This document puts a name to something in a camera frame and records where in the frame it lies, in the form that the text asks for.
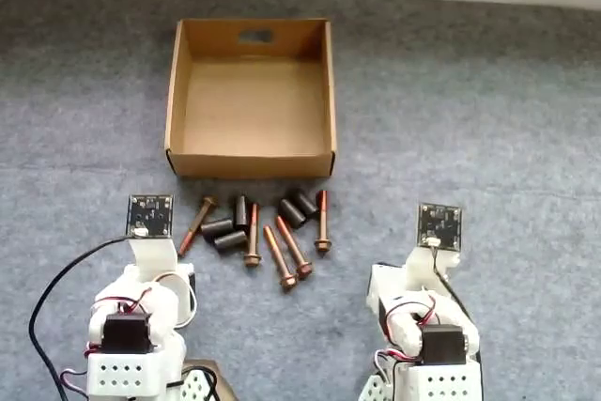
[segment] white plastic bracket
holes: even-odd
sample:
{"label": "white plastic bracket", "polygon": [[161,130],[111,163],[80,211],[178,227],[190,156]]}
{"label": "white plastic bracket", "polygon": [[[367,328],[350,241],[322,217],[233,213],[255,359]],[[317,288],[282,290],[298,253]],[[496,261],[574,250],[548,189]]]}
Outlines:
{"label": "white plastic bracket", "polygon": [[181,401],[213,401],[206,398],[210,392],[210,384],[207,375],[200,370],[192,370],[184,379],[179,390]]}
{"label": "white plastic bracket", "polygon": [[385,384],[380,375],[372,375],[363,386],[359,401],[393,401],[393,386]]}

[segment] black cable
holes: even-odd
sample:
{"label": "black cable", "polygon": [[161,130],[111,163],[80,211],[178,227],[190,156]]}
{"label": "black cable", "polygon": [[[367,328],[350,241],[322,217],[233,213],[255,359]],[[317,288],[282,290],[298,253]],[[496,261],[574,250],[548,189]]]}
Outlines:
{"label": "black cable", "polygon": [[50,376],[53,378],[54,385],[56,386],[56,389],[58,390],[58,394],[60,395],[60,399],[62,401],[69,401],[69,399],[67,398],[67,393],[65,392],[65,388],[63,387],[63,384],[60,381],[60,377],[56,373],[56,369],[54,368],[53,362],[50,360],[44,349],[41,347],[38,338],[36,337],[36,319],[38,318],[39,310],[50,295],[50,292],[53,291],[56,284],[58,284],[58,282],[65,276],[65,274],[67,274],[74,266],[76,266],[82,260],[85,260],[88,257],[90,257],[92,254],[95,254],[100,249],[105,248],[106,246],[109,246],[111,244],[119,243],[120,241],[125,241],[129,238],[130,237],[118,237],[116,239],[110,239],[108,241],[105,241],[103,244],[97,246],[96,248],[91,249],[72,260],[64,269],[62,269],[58,274],[55,275],[53,280],[48,285],[46,285],[46,288],[39,297],[38,303],[34,307],[34,311],[32,312],[31,317],[29,318],[29,339],[31,340],[31,344],[34,346],[39,356],[43,360],[44,364],[46,365],[46,368],[48,368]]}
{"label": "black cable", "polygon": [[[453,298],[453,301],[455,301],[457,303],[457,305],[461,309],[461,312],[463,312],[463,314],[468,318],[468,320],[473,323],[473,321],[471,320],[470,313],[468,312],[468,309],[466,308],[466,306],[463,304],[463,302],[461,302],[461,299],[459,299],[459,297],[457,296],[457,294],[451,287],[451,284],[449,284],[449,282],[444,277],[442,277],[442,274],[439,273],[439,269],[436,266],[436,259],[438,256],[439,256],[439,250],[437,248],[432,248],[432,257],[434,259],[434,267],[433,267],[434,274],[436,274],[436,276],[439,278],[440,283],[449,292],[449,294],[451,295],[451,298]],[[480,364],[480,387],[482,388],[482,399],[484,400],[485,399],[485,378],[484,378],[484,371],[483,371],[483,367],[482,367],[482,356],[480,354],[480,348],[478,348],[478,351],[476,352],[475,357],[476,357],[476,361]]]}

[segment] copper bolt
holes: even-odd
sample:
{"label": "copper bolt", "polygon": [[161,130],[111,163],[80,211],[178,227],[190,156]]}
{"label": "copper bolt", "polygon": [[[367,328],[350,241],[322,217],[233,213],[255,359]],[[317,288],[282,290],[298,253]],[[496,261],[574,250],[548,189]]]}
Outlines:
{"label": "copper bolt", "polygon": [[200,227],[200,224],[202,224],[204,222],[204,220],[207,218],[208,213],[215,206],[217,206],[217,201],[215,200],[214,197],[205,196],[203,198],[203,205],[200,208],[200,210],[198,211],[198,214],[196,215],[196,217],[194,218],[194,221],[192,221],[192,224],[188,228],[188,232],[186,233],[186,236],[181,241],[177,255],[179,255],[180,257],[183,257],[184,255],[186,255],[186,253],[190,249],[190,246],[192,245],[194,236],[196,235],[196,232],[198,231],[198,227]]}
{"label": "copper bolt", "polygon": [[253,204],[251,209],[251,227],[249,229],[248,249],[244,254],[244,265],[247,267],[256,267],[261,261],[261,255],[256,249],[258,242],[258,205]]}
{"label": "copper bolt", "polygon": [[271,227],[268,225],[263,227],[263,233],[268,245],[270,246],[273,262],[275,263],[275,266],[282,277],[280,280],[280,285],[284,290],[289,290],[297,284],[297,276],[292,274],[288,269],[288,265],[285,263],[284,256],[282,255],[280,246],[278,246],[278,242],[275,240],[275,236],[273,235]]}
{"label": "copper bolt", "polygon": [[278,226],[278,230],[280,231],[280,234],[282,234],[285,244],[288,245],[288,251],[292,255],[294,263],[297,264],[297,274],[299,275],[299,279],[306,279],[306,277],[313,272],[313,265],[302,254],[299,245],[294,240],[294,237],[292,237],[290,229],[281,216],[275,218],[275,224]]}
{"label": "copper bolt", "polygon": [[319,238],[316,239],[316,249],[319,253],[325,254],[331,248],[331,241],[328,239],[328,192],[322,190],[317,193],[317,203],[319,204]]}

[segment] bolt head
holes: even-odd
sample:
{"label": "bolt head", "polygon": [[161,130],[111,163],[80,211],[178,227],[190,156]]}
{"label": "bolt head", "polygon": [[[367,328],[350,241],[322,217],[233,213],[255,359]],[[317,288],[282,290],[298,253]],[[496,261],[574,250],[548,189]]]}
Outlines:
{"label": "bolt head", "polygon": [[297,274],[299,275],[299,279],[306,279],[309,274],[313,272],[313,265],[311,262],[306,262],[297,267]]}
{"label": "bolt head", "polygon": [[280,285],[282,286],[284,291],[291,289],[296,284],[297,284],[297,276],[295,276],[293,274],[283,277],[282,280],[280,281]]}
{"label": "bolt head", "polygon": [[213,196],[203,197],[203,204],[209,204],[210,206],[217,207],[217,199]]}
{"label": "bolt head", "polygon": [[328,239],[316,239],[316,249],[319,253],[326,253],[331,248],[331,241]]}
{"label": "bolt head", "polygon": [[244,256],[244,265],[247,267],[256,267],[261,262],[261,256],[257,254],[250,254]]}

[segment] gray carpet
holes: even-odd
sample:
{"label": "gray carpet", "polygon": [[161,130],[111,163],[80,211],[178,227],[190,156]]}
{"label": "gray carpet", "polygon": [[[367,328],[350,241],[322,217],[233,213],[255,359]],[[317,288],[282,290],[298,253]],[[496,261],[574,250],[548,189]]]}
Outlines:
{"label": "gray carpet", "polygon": [[[2,398],[56,399],[29,314],[123,232],[130,193],[174,193],[180,240],[203,193],[268,203],[290,185],[178,180],[165,161],[175,23],[232,16],[332,20],[339,155],[303,186],[331,190],[335,248],[283,296],[269,259],[247,274],[195,245],[189,355],[216,359],[242,401],[356,399],[383,344],[370,265],[403,263],[424,200],[465,209],[452,282],[487,400],[601,399],[601,14],[411,0],[0,0]],[[85,365],[90,302],[129,261],[108,249],[52,295],[39,335],[57,367]]]}

